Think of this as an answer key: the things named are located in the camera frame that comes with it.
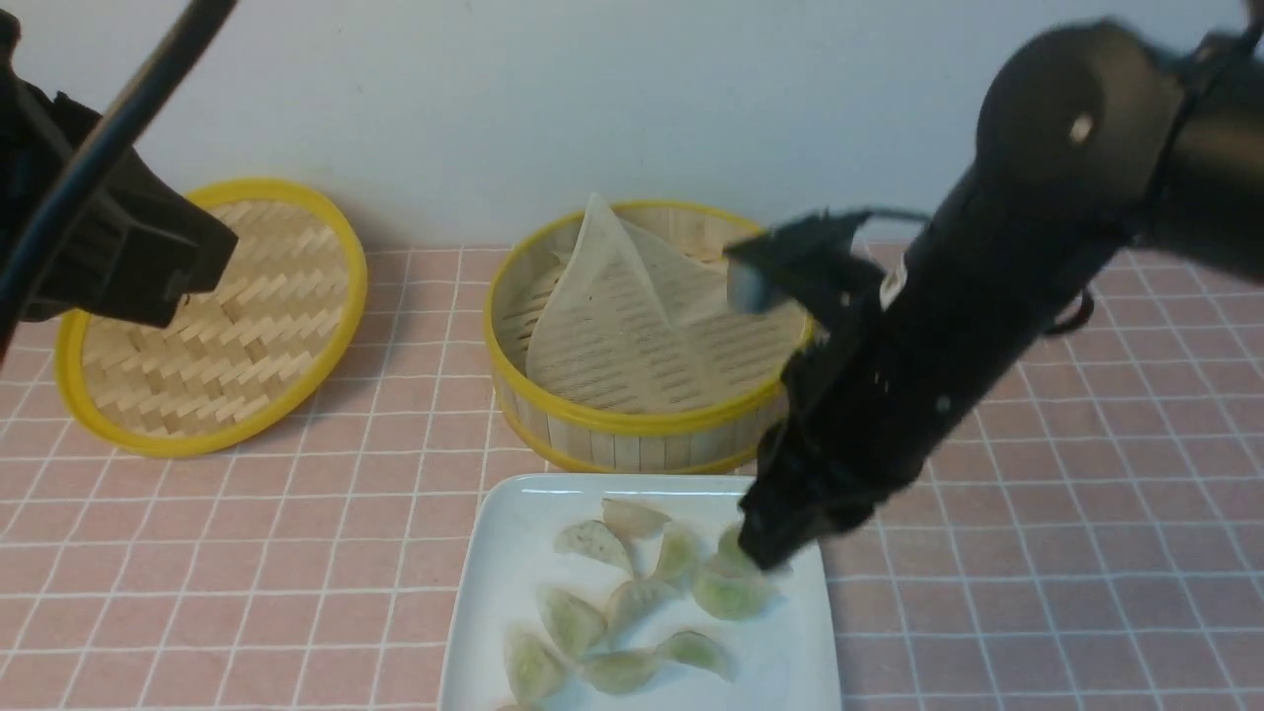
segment white grid line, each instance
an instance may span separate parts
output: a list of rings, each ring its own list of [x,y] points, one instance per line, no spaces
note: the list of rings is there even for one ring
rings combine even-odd
[[[404,275],[408,273],[407,272],[407,266],[408,266],[408,262],[411,262],[411,261],[412,261],[412,254],[410,254],[408,258],[404,262],[404,269],[406,269]],[[392,331],[394,330],[394,328],[398,326],[398,323],[399,323],[399,320],[397,318],[396,323],[392,325]],[[360,439],[360,452],[358,452],[355,454],[355,471],[351,472],[351,483],[350,483],[349,491],[355,491],[355,482],[360,477],[360,464],[364,462],[364,452],[368,449],[369,436],[373,433],[373,420],[372,420],[372,417],[378,411],[378,399],[382,396],[382,388],[384,387],[384,382],[386,382],[384,378],[387,376],[387,369],[391,367],[391,350],[393,348],[394,348],[393,344],[389,345],[389,347],[387,347],[387,352],[386,352],[386,354],[382,358],[382,368],[378,372],[378,385],[377,385],[375,390],[373,391],[373,401],[369,404],[368,421],[364,425],[364,436]],[[307,433],[305,430],[303,431],[303,436],[306,436],[306,434]],[[335,535],[335,538],[341,536],[343,535],[343,530],[346,528],[346,515],[351,510],[351,501],[353,501],[353,498],[349,496],[346,498],[346,502],[343,505],[343,514],[341,514],[341,516],[339,517],[339,521],[337,521],[337,534]],[[403,555],[403,544],[401,544],[399,555]],[[326,566],[325,566],[325,582],[321,586],[320,597],[316,601],[316,614],[312,617],[312,629],[308,630],[308,633],[307,633],[307,646],[308,648],[303,652],[303,660],[298,665],[298,679],[295,682],[295,693],[293,693],[293,696],[291,697],[291,701],[289,701],[291,706],[298,706],[298,700],[302,697],[303,683],[307,679],[307,665],[311,663],[312,648],[316,644],[316,633],[320,629],[321,614],[325,610],[325,600],[327,600],[327,597],[329,597],[329,587],[330,587],[329,583],[330,583],[330,581],[334,577],[334,563],[335,563],[334,558],[335,557],[331,554],[329,557],[329,563],[326,563]]]
[[[236,468],[236,463],[238,463],[236,458],[229,459],[228,471],[224,472],[224,481],[220,482],[221,496],[224,495],[224,491],[229,486],[229,479],[233,478],[233,471]],[[215,502],[211,504],[211,514],[206,516],[206,522],[202,524],[202,538],[206,538],[206,534],[210,533],[211,522],[215,520],[215,511],[219,510],[219,506],[220,506],[220,500],[216,498]],[[185,579],[179,584],[179,592],[176,593],[176,606],[171,611],[171,617],[167,620],[167,626],[166,629],[163,629],[162,638],[159,638],[158,641],[159,652],[154,654],[153,662],[149,663],[149,673],[145,674],[145,682],[140,687],[140,696],[138,697],[138,703],[144,703],[145,700],[149,698],[149,692],[153,688],[154,676],[158,672],[158,663],[162,660],[161,649],[166,649],[167,640],[171,639],[171,630],[176,628],[176,619],[179,616],[179,609],[183,607],[185,605],[185,598],[188,592],[188,583],[192,582],[193,572],[197,571],[197,557],[201,555],[201,553],[202,553],[202,540],[197,540],[193,543],[193,552],[188,559],[188,571],[185,571]],[[243,621],[245,620],[245,612],[241,614],[241,620]],[[224,669],[224,674],[228,676],[228,673],[229,669]]]
[[[1149,285],[1145,282],[1145,276],[1141,275],[1140,278],[1141,278],[1141,282],[1146,285],[1146,288],[1149,288]],[[1163,311],[1163,306],[1162,305],[1159,305],[1159,309],[1160,309],[1160,311]],[[1167,318],[1167,311],[1163,311],[1163,314],[1164,314],[1164,318]],[[1114,319],[1114,316],[1111,316],[1110,314],[1107,314],[1107,318],[1109,319]],[[1121,338],[1120,343],[1122,343],[1124,350],[1129,354],[1129,357],[1133,357],[1134,356],[1133,347],[1127,342],[1127,339],[1122,339]],[[1152,397],[1153,397],[1154,391],[1150,387],[1150,382],[1146,378],[1143,377],[1141,378],[1141,383],[1145,387],[1146,392],[1149,392],[1152,395]],[[1168,420],[1168,415],[1163,410],[1163,407],[1159,406],[1158,402],[1155,402],[1154,406],[1159,411],[1159,417],[1163,420],[1163,425],[1167,429],[1167,431],[1169,431],[1169,433],[1177,431],[1176,428],[1172,426],[1172,423]],[[1097,411],[1097,416],[1101,417],[1102,426],[1106,428],[1107,434],[1112,433],[1114,431],[1112,426],[1111,426],[1110,421],[1106,419],[1105,411],[1102,411],[1100,404],[1095,402],[1093,407]],[[1179,443],[1177,443],[1177,449],[1181,452],[1181,457],[1184,461],[1184,466],[1186,466],[1187,471],[1191,472],[1191,474],[1192,474],[1196,471],[1194,466],[1193,466],[1193,459],[1186,452],[1184,447],[1182,447]],[[1129,474],[1135,476],[1136,472],[1133,469],[1133,463],[1127,459],[1127,457],[1124,455],[1122,450],[1119,452],[1119,455],[1120,455],[1120,459],[1124,462],[1125,471]],[[1198,490],[1202,493],[1202,496],[1205,498],[1207,498],[1207,501],[1210,504],[1211,502],[1211,497],[1207,496],[1206,490],[1201,485],[1197,485],[1197,486],[1198,486]],[[1159,517],[1154,515],[1154,511],[1150,507],[1150,502],[1146,500],[1146,497],[1145,497],[1144,492],[1141,492],[1140,487],[1138,487],[1134,483],[1133,488],[1134,488],[1134,492],[1136,493],[1138,500],[1141,504],[1141,510],[1145,512],[1145,516],[1148,519],[1150,519],[1152,521],[1154,521],[1154,534],[1158,536],[1159,549],[1163,552],[1164,559],[1167,560],[1168,566],[1172,567],[1173,571],[1181,572],[1181,566],[1177,563],[1176,555],[1172,554],[1172,549],[1168,547],[1167,536],[1163,534],[1163,526],[1160,524]],[[1078,498],[1076,498],[1076,506],[1079,506],[1079,500]],[[1093,536],[1093,535],[1090,535],[1090,540],[1093,544],[1093,549],[1100,553],[1100,548],[1098,548],[1098,544],[1097,544],[1097,538]],[[1176,579],[1177,584],[1181,586],[1181,593],[1184,597],[1184,600],[1187,600],[1189,602],[1189,609],[1193,611],[1194,620],[1198,622],[1198,630],[1197,631],[1202,633],[1202,638],[1206,641],[1207,648],[1211,649],[1211,653],[1212,653],[1212,655],[1216,659],[1216,665],[1218,667],[1220,673],[1224,676],[1226,683],[1231,683],[1230,679],[1232,677],[1229,676],[1229,667],[1225,664],[1225,660],[1221,658],[1220,650],[1216,648],[1215,639],[1212,639],[1211,634],[1207,633],[1207,624],[1206,624],[1206,620],[1203,620],[1203,617],[1202,617],[1202,612],[1200,612],[1198,611],[1198,606],[1193,603],[1194,597],[1193,597],[1193,593],[1189,591],[1188,578],[1186,576],[1178,574],[1178,576],[1174,576],[1173,579]],[[1111,597],[1115,600],[1115,605],[1116,605],[1117,611],[1120,614],[1120,619],[1124,620],[1125,625],[1130,626],[1130,622],[1127,620],[1127,611],[1124,610],[1124,606],[1121,603],[1121,598],[1119,596],[1119,591],[1115,587],[1115,582],[1114,581],[1111,581],[1109,583],[1109,588],[1111,591]],[[1139,663],[1141,665],[1141,669],[1145,672],[1146,682],[1150,684],[1150,688],[1157,688],[1158,684],[1155,683],[1154,673],[1150,669],[1149,660],[1145,659],[1145,654],[1143,653],[1143,650],[1140,648],[1140,644],[1136,641],[1136,636],[1135,635],[1133,636],[1133,640],[1134,640],[1134,645],[1136,646],[1138,660],[1139,660]],[[1245,702],[1243,701],[1243,697],[1240,695],[1235,693],[1234,695],[1234,700],[1237,703],[1239,711],[1249,711],[1245,707]]]
[[[927,467],[928,468],[933,467],[933,463],[927,463]],[[930,486],[930,490],[934,492],[935,496],[935,504],[938,505],[939,515],[943,516],[944,522],[947,522],[949,520],[948,507],[944,505],[943,497],[939,496],[939,482],[937,477],[933,474],[933,472],[928,471],[924,473],[928,474],[927,477],[928,481],[924,482],[923,486],[927,485]],[[980,648],[978,653],[983,657],[983,668],[987,669],[987,681],[988,683],[992,684],[992,697],[996,698],[997,707],[1004,708],[1004,702],[1001,701],[1001,684],[997,683],[996,671],[992,668],[992,654],[987,649],[986,635],[981,634],[983,628],[982,625],[978,624],[978,609],[975,605],[975,593],[973,591],[971,591],[969,583],[966,579],[966,567],[961,559],[961,549],[957,547],[957,536],[952,535],[951,531],[948,533],[948,545],[952,548],[953,564],[957,566],[957,572],[962,578],[961,587],[966,597],[966,609],[969,611],[969,624],[976,630],[976,633],[972,636],[978,638],[978,648]],[[895,593],[899,596],[900,595],[899,581],[896,581],[895,588],[896,588]]]
[[[154,491],[162,488],[163,482],[167,479],[167,473],[171,472],[171,464],[172,461],[168,459],[167,464],[163,467],[162,476],[158,477],[158,487]],[[109,468],[106,468],[101,473],[101,478],[97,481],[99,488],[101,483],[105,481],[106,472],[109,472]],[[131,540],[126,543],[126,549],[123,553],[123,562],[119,564],[119,572],[114,574],[114,583],[110,584],[111,595],[119,591],[119,584],[123,582],[123,576],[128,571],[128,563],[131,560],[131,552],[135,550],[137,539],[140,536],[140,531],[144,530],[145,524],[149,522],[149,515],[153,512],[154,504],[157,501],[158,501],[157,497],[150,497],[149,506],[145,507],[145,514],[144,516],[140,517],[140,524],[137,526],[137,530],[131,533]],[[83,510],[87,511],[87,505],[83,506]],[[75,691],[75,682],[78,681],[80,674],[83,673],[83,664],[87,663],[87,650],[88,648],[92,646],[92,641],[96,639],[96,635],[100,634],[101,631],[101,624],[105,622],[105,616],[106,612],[109,612],[110,610],[111,600],[105,601],[101,605],[101,611],[97,612],[96,615],[96,622],[92,624],[92,631],[87,635],[87,646],[80,653],[78,662],[75,665],[75,672],[71,673],[70,679],[66,682],[66,691],[62,695],[62,702],[61,702],[62,707],[66,707],[66,705],[70,703],[71,693],[73,693]],[[171,615],[174,614],[176,614],[176,606],[173,605],[171,609]]]
[[[1023,382],[1024,382],[1024,385],[1026,385],[1028,392],[1030,392],[1031,391],[1031,383],[1026,382],[1026,374],[1023,374],[1021,366],[1016,364],[1014,367],[1019,368],[1019,373],[1023,377]],[[1050,442],[1049,438],[1048,438],[1048,435],[1049,435],[1049,428],[1048,428],[1048,424],[1044,421],[1044,415],[1040,412],[1039,407],[1033,407],[1033,410],[1035,410],[1036,417],[1040,421],[1040,428],[1045,433],[1045,442]],[[1045,590],[1044,590],[1044,583],[1045,583],[1047,578],[1044,576],[1042,576],[1040,572],[1035,567],[1035,559],[1031,557],[1031,548],[1028,544],[1026,531],[1024,530],[1023,520],[1019,517],[1019,510],[1018,510],[1016,506],[1014,506],[1014,501],[1010,497],[1010,490],[1009,490],[1009,487],[1004,486],[1005,479],[1001,477],[1001,463],[996,458],[996,452],[992,449],[992,442],[990,439],[991,435],[987,434],[987,423],[985,423],[982,420],[982,417],[980,417],[978,431],[980,431],[980,436],[983,439],[983,449],[987,452],[987,458],[992,463],[992,468],[994,468],[994,472],[997,476],[997,481],[1001,482],[1001,487],[1000,487],[1001,496],[1005,498],[1005,506],[1010,511],[1010,520],[1014,521],[1014,531],[1018,534],[1019,549],[1023,552],[1023,559],[1026,562],[1028,569],[1031,571],[1031,573],[1034,576],[1035,593],[1036,593],[1036,597],[1040,600],[1040,609],[1044,612],[1045,625],[1048,625],[1049,634],[1053,638],[1053,643],[1058,648],[1058,660],[1062,663],[1062,671],[1063,671],[1063,674],[1066,676],[1067,684],[1072,689],[1078,689],[1079,688],[1079,681],[1076,679],[1074,668],[1071,665],[1071,655],[1067,654],[1067,648],[1062,643],[1062,630],[1058,629],[1058,625],[1057,625],[1057,622],[1053,619],[1053,606],[1049,603],[1049,593],[1045,592]],[[1054,449],[1054,455],[1057,457],[1057,448],[1052,448],[1052,449]],[[957,536],[954,534],[949,533],[949,538],[956,544],[956,538]],[[980,646],[982,646],[985,649],[985,653],[986,653],[987,645],[983,644],[982,640],[987,635],[980,634]],[[1074,697],[1076,697],[1076,708],[1078,708],[1079,711],[1083,711],[1083,707],[1085,707],[1083,697],[1079,696],[1078,693],[1076,693]]]
[[[410,271],[410,268],[412,267],[413,256],[415,256],[415,253],[410,253],[408,254],[408,261],[404,262],[404,272],[403,272],[404,275],[407,275],[408,271]],[[461,273],[461,253],[458,252],[456,253],[456,276],[460,277],[460,273]],[[459,290],[459,287],[453,287],[451,306],[454,309],[456,307],[456,292],[458,292],[458,290]],[[401,295],[399,295],[399,305],[401,305],[401,307],[403,306],[403,300],[407,297],[407,291],[408,291],[407,288],[404,288],[404,290],[401,291]],[[446,328],[445,334],[447,334],[447,335],[450,335],[451,331],[453,331],[453,319],[454,319],[453,314],[449,314],[447,315],[447,325],[445,326]],[[398,331],[398,330],[399,330],[399,318],[396,316],[396,320],[394,320],[394,323],[391,326],[392,335],[394,335],[394,333]],[[442,372],[444,372],[444,361],[446,359],[446,357],[447,357],[447,344],[445,343],[442,345],[442,348],[440,349],[440,352],[439,352],[437,371],[439,371],[440,376],[442,376]],[[391,358],[391,350],[388,349],[387,350],[387,361],[388,362],[389,362],[389,358]],[[441,386],[442,386],[442,382],[440,382],[436,378],[436,381],[435,381],[435,391],[430,393],[430,409],[431,409],[431,411],[434,411],[434,410],[436,410],[439,407],[439,388]],[[426,444],[430,442],[430,428],[434,425],[434,423],[435,423],[434,415],[431,415],[430,417],[426,419],[426,431],[422,434],[422,440],[421,440],[422,449],[425,449]],[[401,587],[401,583],[403,581],[403,571],[404,571],[404,566],[406,566],[407,559],[408,559],[408,543],[407,541],[410,540],[410,535],[412,534],[412,521],[413,521],[413,517],[416,517],[416,515],[417,515],[417,497],[420,495],[417,490],[421,488],[421,478],[425,476],[425,466],[426,466],[426,455],[421,454],[417,458],[417,471],[413,472],[413,493],[412,493],[412,496],[411,496],[411,498],[408,501],[408,517],[406,519],[406,522],[404,522],[404,539],[399,541],[399,560],[396,562],[394,590],[391,592],[391,602],[387,606],[387,622],[386,622],[386,625],[382,629],[382,641],[378,645],[378,663],[377,663],[377,668],[373,671],[373,686],[369,689],[369,706],[373,707],[373,708],[379,708],[380,707],[380,705],[378,703],[378,692],[380,691],[380,687],[382,687],[382,669],[386,667],[387,643],[391,639],[391,628],[394,626],[396,603],[399,600],[399,587]]]
[[[303,429],[302,429],[302,433],[298,435],[298,449],[300,450],[302,450],[303,443],[307,442],[307,433],[311,431],[312,420],[316,417],[316,412],[319,410],[316,407],[316,405],[320,402],[321,392],[317,391],[315,397],[316,397],[316,402],[311,404],[311,407],[307,410],[307,414],[303,416],[303,420],[305,420]],[[369,431],[368,426],[365,426],[364,428],[365,435],[368,435],[368,431]],[[238,444],[238,447],[235,449],[240,450],[240,448],[241,448],[241,444]],[[234,459],[234,462],[239,462],[239,461],[240,461],[239,458]],[[359,468],[359,461],[356,461],[356,469],[358,468]],[[286,486],[284,486],[284,488],[282,488],[282,491],[289,491],[289,488],[295,485],[295,476],[297,473],[298,473],[298,458],[296,457],[295,461],[289,464],[289,472],[286,473]],[[229,478],[231,478],[231,473],[229,473],[229,474],[226,474],[224,477],[225,486],[228,485],[228,479]],[[346,511],[348,506],[350,506],[350,497],[348,497],[348,502],[344,505],[344,514],[343,514],[344,516],[346,515],[345,511]],[[246,596],[246,598],[245,598],[245,606],[241,610],[241,621],[238,624],[238,631],[233,636],[233,646],[229,650],[229,658],[224,663],[224,676],[220,677],[219,688],[216,688],[216,691],[215,691],[215,703],[216,703],[216,706],[219,706],[224,701],[224,692],[228,689],[229,677],[233,676],[233,664],[236,662],[236,653],[238,653],[238,649],[240,649],[240,646],[241,646],[241,636],[245,634],[246,620],[250,619],[250,609],[254,606],[254,601],[255,601],[255,597],[257,597],[254,595],[254,592],[257,590],[259,590],[259,583],[260,583],[260,581],[263,581],[263,571],[268,566],[268,552],[272,549],[273,543],[276,543],[276,540],[277,540],[277,528],[281,525],[281,516],[282,516],[282,510],[283,509],[284,509],[284,505],[283,504],[278,504],[277,505],[277,510],[273,511],[273,514],[272,514],[272,524],[268,526],[268,540],[265,540],[263,543],[263,548],[259,550],[259,567],[254,571],[254,579],[250,583],[250,592]],[[334,547],[331,544],[330,552],[329,552],[329,567],[330,567],[330,569],[334,567],[334,554],[335,554],[335,552],[336,552],[336,547]],[[329,581],[326,579],[325,582],[326,582],[326,587],[327,587],[329,586]],[[316,622],[317,621],[319,621],[319,610],[317,610],[317,617],[312,619],[312,629],[313,630],[316,629]]]
[[[923,693],[921,693],[921,677],[920,677],[920,674],[918,674],[918,655],[915,654],[915,650],[913,649],[913,638],[909,635],[909,633],[910,633],[910,630],[909,630],[909,615],[908,615],[908,612],[904,609],[904,600],[900,597],[900,591],[896,588],[897,583],[895,582],[895,560],[891,559],[891,549],[887,548],[887,544],[886,544],[886,530],[884,529],[882,520],[875,517],[873,519],[873,524],[875,524],[875,528],[877,529],[878,541],[880,541],[880,544],[882,547],[882,555],[886,557],[886,569],[890,573],[890,574],[885,576],[884,579],[892,581],[891,582],[891,590],[892,590],[892,595],[895,595],[895,610],[896,610],[896,612],[899,612],[899,616],[900,616],[900,631],[904,633],[904,652],[905,652],[905,654],[909,655],[909,676],[913,677],[913,692],[914,692],[914,697],[918,701],[918,710],[919,711],[927,711],[927,701],[925,701],[925,698],[923,697]],[[980,653],[981,654],[986,653],[982,649],[982,644],[980,644]],[[839,669],[839,674],[841,676],[847,674],[847,672],[848,672],[848,669],[846,667]],[[843,687],[846,688],[847,684],[848,684],[848,682],[851,679],[848,679],[848,678],[844,677],[841,681],[843,683]]]
[[[64,429],[62,429],[62,434],[57,438],[57,443],[58,444],[61,443],[61,439],[63,436],[66,436],[66,433],[68,430],[70,430],[68,425]],[[53,450],[56,452],[56,449],[57,449],[57,445],[54,444],[53,445]],[[28,497],[30,496],[30,492],[35,491],[35,487],[39,486],[39,479],[44,476],[44,472],[48,469],[48,462],[51,462],[51,461],[52,459],[48,459],[47,462],[44,462],[44,466],[40,467],[39,473],[35,474],[34,481],[32,481],[32,483],[30,483],[30,488],[27,490],[27,496]],[[102,468],[101,472],[97,473],[96,483],[92,485],[92,493],[96,493],[96,490],[100,488],[101,482],[104,482],[104,481],[105,481],[105,468]],[[14,521],[18,520],[18,516],[21,515],[21,510],[23,510],[24,505],[25,505],[25,502],[23,502],[23,504],[20,504],[18,506],[18,510],[13,515],[13,521],[9,521],[9,526],[5,528],[5,533],[6,534],[9,531],[9,528],[13,526]],[[86,514],[87,514],[87,505],[85,505],[82,509],[80,509],[78,516],[75,519],[75,526],[71,530],[77,530],[81,525],[83,525],[83,516]],[[67,547],[64,547],[64,545],[61,547],[61,548],[58,548],[57,553],[53,555],[53,564],[48,569],[48,578],[44,581],[44,584],[40,587],[40,592],[39,592],[39,596],[38,596],[39,600],[43,600],[44,596],[48,595],[48,588],[52,587],[53,581],[57,579],[57,568],[61,567],[61,564],[62,564],[62,554],[66,553],[66,548]],[[27,636],[27,630],[30,629],[30,622],[32,622],[32,620],[35,619],[35,610],[38,607],[39,607],[39,601],[37,601],[34,605],[32,605],[30,610],[27,611],[27,619],[25,619],[25,621],[23,621],[21,626],[18,629],[18,635],[14,638],[14,644],[21,644],[23,638]],[[9,657],[8,659],[4,660],[3,664],[0,664],[0,679],[4,679],[5,674],[9,672],[9,664],[11,662],[13,662],[13,657]]]

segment black robotic arm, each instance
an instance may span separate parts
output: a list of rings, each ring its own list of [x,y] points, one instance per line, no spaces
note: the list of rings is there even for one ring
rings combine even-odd
[[[1124,248],[1264,281],[1259,25],[1192,54],[1112,20],[1053,29],[990,87],[976,158],[900,264],[851,254],[881,211],[811,215],[728,250],[729,301],[799,301],[824,335],[782,372],[739,543],[775,568],[911,485]]]

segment woven bamboo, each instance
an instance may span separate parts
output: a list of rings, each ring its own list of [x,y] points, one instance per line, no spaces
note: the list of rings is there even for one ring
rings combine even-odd
[[[722,263],[727,244],[758,229],[741,218],[678,202],[613,207],[624,220],[704,263]],[[508,424],[527,445],[570,471],[722,473],[751,459],[760,436],[785,414],[777,369],[731,402],[666,415],[583,407],[526,378],[532,329],[565,269],[581,221],[581,214],[570,215],[528,238],[492,283],[484,329],[497,400]],[[805,315],[795,306],[785,309],[780,318],[796,319],[796,333],[806,338]]]
[[[249,420],[303,381],[345,316],[350,264],[331,225],[277,200],[209,211],[239,238],[215,292],[187,297],[166,329],[88,319],[87,396],[129,433],[198,438]]]

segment square white plate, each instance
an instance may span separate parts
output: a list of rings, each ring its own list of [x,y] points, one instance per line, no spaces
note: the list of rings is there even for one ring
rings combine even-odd
[[[508,629],[525,624],[549,640],[536,610],[536,591],[561,587],[604,609],[627,574],[579,555],[554,552],[557,531],[602,517],[602,498],[650,505],[689,526],[703,555],[741,519],[738,498],[748,477],[650,474],[538,474],[508,479],[488,493],[465,559],[444,660],[439,711],[497,711],[513,701],[504,674]],[[652,571],[660,538],[632,549],[637,571]],[[574,676],[545,711],[723,708],[726,711],[838,711],[842,692],[820,550],[811,545],[776,577],[779,600],[758,619],[722,622],[685,595],[628,635],[624,648],[652,646],[691,629],[720,643],[736,665],[736,681],[669,665],[645,689],[604,696]]]

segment green dumpling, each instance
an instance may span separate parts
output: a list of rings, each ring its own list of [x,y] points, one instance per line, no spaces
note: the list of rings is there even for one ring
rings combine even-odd
[[[504,671],[518,703],[532,705],[557,693],[566,683],[566,668],[541,639],[512,630],[504,639]]]
[[[580,674],[597,691],[623,696],[650,683],[661,667],[662,660],[657,655],[636,649],[594,657],[584,664]]]
[[[776,587],[758,573],[718,554],[694,576],[694,601],[717,620],[750,620],[776,597]]]

